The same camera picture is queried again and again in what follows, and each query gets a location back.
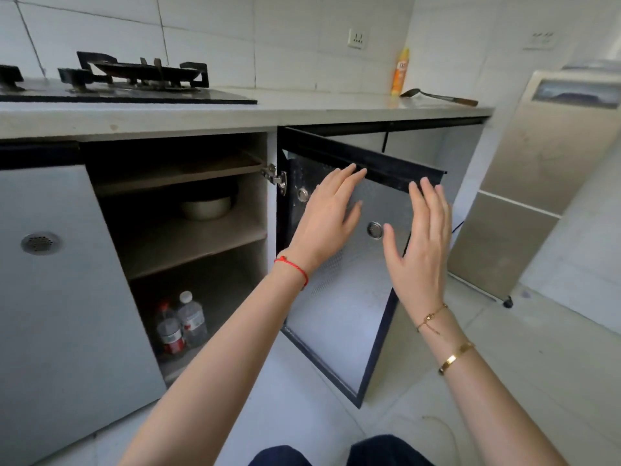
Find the person's right hand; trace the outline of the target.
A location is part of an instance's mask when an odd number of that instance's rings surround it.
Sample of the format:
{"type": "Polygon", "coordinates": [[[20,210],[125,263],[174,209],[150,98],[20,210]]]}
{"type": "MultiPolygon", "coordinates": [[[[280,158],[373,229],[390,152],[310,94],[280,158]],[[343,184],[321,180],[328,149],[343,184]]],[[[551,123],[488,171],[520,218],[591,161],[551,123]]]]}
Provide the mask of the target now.
{"type": "Polygon", "coordinates": [[[413,219],[408,246],[402,254],[406,269],[403,274],[389,274],[395,293],[417,327],[445,306],[446,262],[450,244],[443,242],[443,204],[448,202],[442,185],[434,187],[437,193],[437,229],[429,229],[425,221],[421,181],[419,185],[409,184],[413,219]]]}

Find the person's left hand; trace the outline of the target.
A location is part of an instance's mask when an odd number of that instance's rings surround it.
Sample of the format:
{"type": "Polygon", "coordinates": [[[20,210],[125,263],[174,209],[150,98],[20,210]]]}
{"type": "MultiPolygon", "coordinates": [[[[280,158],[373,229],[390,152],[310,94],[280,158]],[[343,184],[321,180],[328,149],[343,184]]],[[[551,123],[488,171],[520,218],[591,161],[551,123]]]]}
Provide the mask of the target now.
{"type": "MultiPolygon", "coordinates": [[[[356,186],[366,174],[366,168],[356,169],[356,186]]],[[[340,238],[338,235],[338,228],[344,221],[349,201],[323,200],[321,182],[306,203],[305,211],[289,246],[281,251],[278,257],[283,256],[307,276],[311,276],[349,239],[340,238]]]]}

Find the person's right forearm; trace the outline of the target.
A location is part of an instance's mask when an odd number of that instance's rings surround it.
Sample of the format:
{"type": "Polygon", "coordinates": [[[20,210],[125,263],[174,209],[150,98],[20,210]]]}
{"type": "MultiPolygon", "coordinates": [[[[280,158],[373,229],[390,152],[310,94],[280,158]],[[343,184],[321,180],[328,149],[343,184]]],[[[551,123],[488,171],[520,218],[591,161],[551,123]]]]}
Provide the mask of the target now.
{"type": "MultiPolygon", "coordinates": [[[[445,305],[416,327],[439,367],[471,342],[445,305]]],[[[444,378],[486,466],[568,466],[477,348],[447,369],[444,378]]]]}

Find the person's left forearm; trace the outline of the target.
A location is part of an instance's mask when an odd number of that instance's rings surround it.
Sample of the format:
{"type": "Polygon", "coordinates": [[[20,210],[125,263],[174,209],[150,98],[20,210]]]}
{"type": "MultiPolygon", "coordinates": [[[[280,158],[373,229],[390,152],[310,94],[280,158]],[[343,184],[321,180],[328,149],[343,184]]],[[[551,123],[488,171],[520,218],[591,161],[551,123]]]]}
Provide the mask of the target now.
{"type": "Polygon", "coordinates": [[[213,466],[309,277],[278,257],[151,410],[118,466],[213,466]]]}

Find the metal door hinge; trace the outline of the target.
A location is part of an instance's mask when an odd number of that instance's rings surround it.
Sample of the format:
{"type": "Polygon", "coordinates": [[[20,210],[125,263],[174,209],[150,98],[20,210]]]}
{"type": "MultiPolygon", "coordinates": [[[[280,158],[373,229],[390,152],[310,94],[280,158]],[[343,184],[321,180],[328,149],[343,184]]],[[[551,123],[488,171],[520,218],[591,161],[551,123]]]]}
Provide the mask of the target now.
{"type": "Polygon", "coordinates": [[[266,180],[277,187],[280,195],[286,195],[288,190],[288,177],[286,172],[279,172],[276,165],[273,163],[269,163],[262,167],[260,172],[266,180]]]}

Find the kitchen base cabinet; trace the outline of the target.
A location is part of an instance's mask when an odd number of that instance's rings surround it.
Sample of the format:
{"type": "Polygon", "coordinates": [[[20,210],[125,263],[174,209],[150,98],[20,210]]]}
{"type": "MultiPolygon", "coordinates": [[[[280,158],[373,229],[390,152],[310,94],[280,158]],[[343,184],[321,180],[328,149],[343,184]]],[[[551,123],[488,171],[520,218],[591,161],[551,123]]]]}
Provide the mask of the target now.
{"type": "MultiPolygon", "coordinates": [[[[446,175],[441,182],[448,199],[453,201],[459,188],[458,181],[468,167],[483,125],[489,117],[489,114],[481,112],[474,116],[462,116],[462,111],[459,113],[459,116],[450,118],[288,127],[443,168],[446,175]]],[[[83,165],[88,173],[93,166],[108,169],[113,166],[136,166],[138,163],[160,164],[205,155],[231,154],[235,150],[244,150],[264,161],[265,166],[273,163],[277,167],[278,129],[277,132],[242,130],[186,137],[176,133],[173,137],[82,143],[3,140],[0,141],[0,172],[83,165]]],[[[280,252],[276,245],[277,187],[266,180],[260,171],[228,177],[235,177],[239,187],[231,211],[243,209],[265,225],[265,239],[142,278],[126,278],[166,387],[180,376],[202,346],[185,349],[180,357],[167,355],[161,342],[155,340],[156,304],[168,300],[175,309],[178,302],[174,302],[173,297],[182,289],[190,289],[203,305],[207,329],[209,335],[213,335],[268,272],[272,259],[280,252]]],[[[180,185],[183,184],[107,197],[98,196],[94,191],[112,240],[120,230],[138,221],[167,217],[186,219],[176,196],[180,185]]]]}

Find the black framed perforated cabinet door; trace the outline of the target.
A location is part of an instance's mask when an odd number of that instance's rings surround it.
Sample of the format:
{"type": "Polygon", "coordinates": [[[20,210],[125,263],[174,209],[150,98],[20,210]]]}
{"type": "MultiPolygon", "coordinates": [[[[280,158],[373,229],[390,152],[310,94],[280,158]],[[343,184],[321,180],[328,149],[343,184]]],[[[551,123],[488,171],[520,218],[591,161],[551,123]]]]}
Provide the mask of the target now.
{"type": "Polygon", "coordinates": [[[366,233],[369,222],[392,225],[405,253],[413,217],[408,186],[428,178],[440,184],[443,168],[377,153],[292,127],[278,129],[278,171],[287,173],[285,196],[277,198],[277,250],[286,248],[306,208],[299,187],[311,194],[336,168],[366,168],[348,209],[362,201],[361,218],[337,253],[311,276],[293,302],[283,333],[354,407],[360,408],[398,298],[386,267],[382,240],[366,233]]]}

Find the beige refrigerator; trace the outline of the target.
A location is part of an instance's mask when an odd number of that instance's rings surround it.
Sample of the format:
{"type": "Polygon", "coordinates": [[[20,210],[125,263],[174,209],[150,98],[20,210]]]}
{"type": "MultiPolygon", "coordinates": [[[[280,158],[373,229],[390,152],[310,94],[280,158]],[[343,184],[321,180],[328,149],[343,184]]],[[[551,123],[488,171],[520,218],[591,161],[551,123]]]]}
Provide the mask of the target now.
{"type": "Polygon", "coordinates": [[[535,71],[448,258],[448,271],[512,308],[520,277],[621,134],[621,70],[535,71]]]}

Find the gold bangle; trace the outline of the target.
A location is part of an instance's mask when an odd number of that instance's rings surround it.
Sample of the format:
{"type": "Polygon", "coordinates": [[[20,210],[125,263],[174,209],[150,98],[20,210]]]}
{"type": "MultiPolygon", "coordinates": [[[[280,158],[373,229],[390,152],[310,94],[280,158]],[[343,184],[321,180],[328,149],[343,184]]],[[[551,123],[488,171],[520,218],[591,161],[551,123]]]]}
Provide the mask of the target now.
{"type": "Polygon", "coordinates": [[[468,353],[470,350],[474,349],[476,345],[472,342],[467,342],[462,344],[460,347],[456,349],[456,352],[451,354],[439,367],[438,373],[440,376],[445,376],[446,371],[450,368],[456,360],[461,358],[465,353],[468,353]]]}

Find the wooden cabinet shelf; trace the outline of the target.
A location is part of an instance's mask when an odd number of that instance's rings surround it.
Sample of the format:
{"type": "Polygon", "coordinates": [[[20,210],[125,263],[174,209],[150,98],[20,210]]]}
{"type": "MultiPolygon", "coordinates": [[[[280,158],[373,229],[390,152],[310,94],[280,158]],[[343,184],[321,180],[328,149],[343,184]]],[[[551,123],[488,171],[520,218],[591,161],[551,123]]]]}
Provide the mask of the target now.
{"type": "Polygon", "coordinates": [[[205,155],[168,163],[136,166],[93,166],[88,174],[96,195],[107,197],[137,193],[177,184],[259,172],[265,162],[244,150],[205,155]]]}
{"type": "Polygon", "coordinates": [[[234,209],[208,221],[178,217],[138,221],[120,230],[113,241],[126,278],[134,280],[266,237],[265,225],[247,211],[234,209]]]}

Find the dark blue trousers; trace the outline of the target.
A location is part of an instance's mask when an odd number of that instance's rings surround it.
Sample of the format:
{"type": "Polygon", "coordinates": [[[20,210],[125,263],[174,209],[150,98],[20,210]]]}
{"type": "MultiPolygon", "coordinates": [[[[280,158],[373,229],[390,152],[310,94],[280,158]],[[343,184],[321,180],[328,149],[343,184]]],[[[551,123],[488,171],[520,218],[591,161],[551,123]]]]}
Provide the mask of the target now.
{"type": "MultiPolygon", "coordinates": [[[[274,446],[259,452],[248,466],[313,466],[291,446],[274,446]]],[[[351,446],[345,466],[434,466],[419,451],[394,435],[366,438],[351,446]]]]}

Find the red label plastic bottle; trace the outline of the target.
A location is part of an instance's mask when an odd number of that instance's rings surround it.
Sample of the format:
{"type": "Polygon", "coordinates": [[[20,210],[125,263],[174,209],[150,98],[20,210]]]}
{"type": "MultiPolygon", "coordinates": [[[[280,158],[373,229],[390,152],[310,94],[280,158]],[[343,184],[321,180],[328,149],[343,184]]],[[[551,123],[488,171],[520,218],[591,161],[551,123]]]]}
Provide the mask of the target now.
{"type": "Polygon", "coordinates": [[[168,301],[157,306],[155,327],[164,352],[170,357],[180,357],[186,349],[181,322],[168,301]]]}

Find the black iron pan support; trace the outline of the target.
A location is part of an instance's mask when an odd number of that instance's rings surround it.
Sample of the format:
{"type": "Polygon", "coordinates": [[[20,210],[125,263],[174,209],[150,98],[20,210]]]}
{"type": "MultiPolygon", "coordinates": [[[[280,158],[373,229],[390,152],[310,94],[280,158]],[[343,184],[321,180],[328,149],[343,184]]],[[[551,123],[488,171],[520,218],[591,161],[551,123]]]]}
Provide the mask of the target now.
{"type": "Polygon", "coordinates": [[[104,84],[107,88],[142,89],[146,91],[181,91],[208,88],[209,76],[205,63],[183,62],[178,68],[166,67],[161,59],[153,64],[141,58],[140,63],[119,62],[108,54],[78,51],[80,69],[59,68],[62,83],[77,93],[95,93],[89,85],[104,84]]]}
{"type": "Polygon", "coordinates": [[[0,64],[0,91],[23,92],[25,89],[18,84],[24,82],[24,78],[17,66],[0,64]]]}

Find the grey cabinet door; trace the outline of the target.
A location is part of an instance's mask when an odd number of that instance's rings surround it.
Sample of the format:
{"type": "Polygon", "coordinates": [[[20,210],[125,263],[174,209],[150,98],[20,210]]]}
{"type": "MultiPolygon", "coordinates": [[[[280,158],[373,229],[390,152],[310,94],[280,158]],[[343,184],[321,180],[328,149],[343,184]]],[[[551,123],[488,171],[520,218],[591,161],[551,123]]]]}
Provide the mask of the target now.
{"type": "Polygon", "coordinates": [[[29,466],[165,382],[83,165],[0,172],[0,466],[29,466]],[[62,249],[29,255],[28,234],[62,249]]]}

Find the round grey vent grille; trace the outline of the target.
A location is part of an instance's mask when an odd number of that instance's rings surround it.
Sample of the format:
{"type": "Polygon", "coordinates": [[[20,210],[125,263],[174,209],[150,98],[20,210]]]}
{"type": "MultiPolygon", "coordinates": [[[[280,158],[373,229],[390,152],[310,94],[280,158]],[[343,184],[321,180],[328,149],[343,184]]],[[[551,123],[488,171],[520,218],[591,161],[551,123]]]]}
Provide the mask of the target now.
{"type": "Polygon", "coordinates": [[[20,241],[20,246],[29,255],[48,256],[59,252],[63,241],[53,232],[36,232],[26,235],[20,241]]]}

